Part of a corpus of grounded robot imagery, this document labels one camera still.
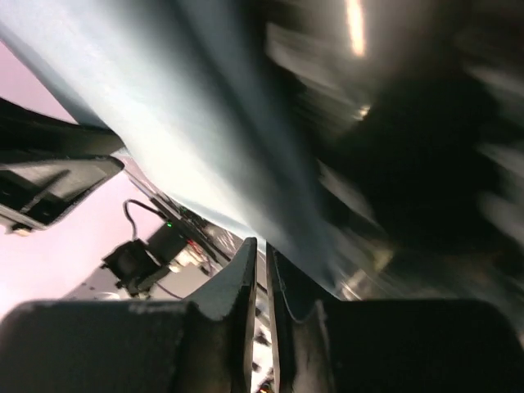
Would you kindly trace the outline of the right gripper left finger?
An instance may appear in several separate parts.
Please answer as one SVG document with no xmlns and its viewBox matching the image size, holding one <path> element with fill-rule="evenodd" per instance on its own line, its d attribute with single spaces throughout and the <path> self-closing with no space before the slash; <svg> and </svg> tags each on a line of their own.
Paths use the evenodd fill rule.
<svg viewBox="0 0 524 393">
<path fill-rule="evenodd" d="M 248 392 L 257 241 L 186 299 L 31 301 L 1 323 L 4 392 Z"/>
</svg>

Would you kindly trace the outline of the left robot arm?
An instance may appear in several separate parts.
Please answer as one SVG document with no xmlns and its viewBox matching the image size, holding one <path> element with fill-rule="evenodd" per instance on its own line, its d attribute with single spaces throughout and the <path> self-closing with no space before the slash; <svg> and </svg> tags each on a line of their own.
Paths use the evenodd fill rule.
<svg viewBox="0 0 524 393">
<path fill-rule="evenodd" d="M 21 236 L 59 223 L 124 169 L 109 129 L 1 101 L 1 225 Z"/>
</svg>

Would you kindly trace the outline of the grey-blue t-shirt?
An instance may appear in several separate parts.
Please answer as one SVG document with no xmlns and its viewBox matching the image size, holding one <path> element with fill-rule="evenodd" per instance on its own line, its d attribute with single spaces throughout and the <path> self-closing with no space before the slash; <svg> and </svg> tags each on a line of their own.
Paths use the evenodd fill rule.
<svg viewBox="0 0 524 393">
<path fill-rule="evenodd" d="M 256 1 L 4 1 L 1 39 L 174 200 L 341 288 L 315 159 Z"/>
</svg>

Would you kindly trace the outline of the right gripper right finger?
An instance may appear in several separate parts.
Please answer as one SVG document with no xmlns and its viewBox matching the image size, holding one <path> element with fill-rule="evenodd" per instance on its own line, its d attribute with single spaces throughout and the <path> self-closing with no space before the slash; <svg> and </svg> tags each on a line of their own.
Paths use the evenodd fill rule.
<svg viewBox="0 0 524 393">
<path fill-rule="evenodd" d="M 343 301 L 272 247 L 266 272 L 278 392 L 520 392 L 523 349 L 479 300 Z"/>
</svg>

